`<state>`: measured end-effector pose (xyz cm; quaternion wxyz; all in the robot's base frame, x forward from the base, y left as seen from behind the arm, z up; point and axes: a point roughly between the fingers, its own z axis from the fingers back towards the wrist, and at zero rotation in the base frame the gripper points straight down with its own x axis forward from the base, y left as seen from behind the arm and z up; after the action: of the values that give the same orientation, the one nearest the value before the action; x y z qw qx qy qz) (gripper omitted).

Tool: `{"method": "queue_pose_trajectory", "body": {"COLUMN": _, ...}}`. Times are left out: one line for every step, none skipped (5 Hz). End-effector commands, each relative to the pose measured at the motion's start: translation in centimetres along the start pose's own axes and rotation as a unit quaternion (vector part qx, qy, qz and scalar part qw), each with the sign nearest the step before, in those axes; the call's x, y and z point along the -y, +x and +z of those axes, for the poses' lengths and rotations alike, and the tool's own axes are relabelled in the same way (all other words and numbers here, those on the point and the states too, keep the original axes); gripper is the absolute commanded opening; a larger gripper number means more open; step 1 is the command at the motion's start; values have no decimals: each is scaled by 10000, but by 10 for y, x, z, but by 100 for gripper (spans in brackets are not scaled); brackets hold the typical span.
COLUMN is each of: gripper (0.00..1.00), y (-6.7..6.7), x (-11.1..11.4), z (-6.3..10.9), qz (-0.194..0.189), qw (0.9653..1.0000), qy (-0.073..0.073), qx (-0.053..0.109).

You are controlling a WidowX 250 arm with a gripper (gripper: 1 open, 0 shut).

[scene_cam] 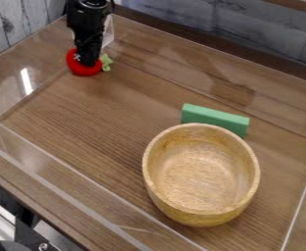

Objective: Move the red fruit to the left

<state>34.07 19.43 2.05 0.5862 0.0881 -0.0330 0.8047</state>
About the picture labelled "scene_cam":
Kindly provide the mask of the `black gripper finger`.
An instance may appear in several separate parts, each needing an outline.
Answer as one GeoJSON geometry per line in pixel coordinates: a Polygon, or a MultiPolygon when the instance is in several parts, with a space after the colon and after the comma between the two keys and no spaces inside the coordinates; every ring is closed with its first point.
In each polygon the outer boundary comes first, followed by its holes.
{"type": "Polygon", "coordinates": [[[89,46],[89,57],[90,57],[89,58],[89,65],[90,65],[90,67],[94,65],[94,62],[98,59],[101,43],[102,43],[102,34],[97,33],[92,37],[90,46],[89,46]]]}
{"type": "Polygon", "coordinates": [[[78,61],[81,65],[89,66],[92,64],[89,42],[85,39],[76,37],[74,45],[76,45],[74,59],[78,61]]]}

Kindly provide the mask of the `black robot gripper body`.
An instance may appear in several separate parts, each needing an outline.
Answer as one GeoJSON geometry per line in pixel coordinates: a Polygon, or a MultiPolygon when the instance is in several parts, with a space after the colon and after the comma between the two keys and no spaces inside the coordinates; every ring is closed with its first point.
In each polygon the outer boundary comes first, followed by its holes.
{"type": "Polygon", "coordinates": [[[101,39],[104,22],[113,10],[113,0],[66,0],[66,26],[76,43],[101,39]]]}

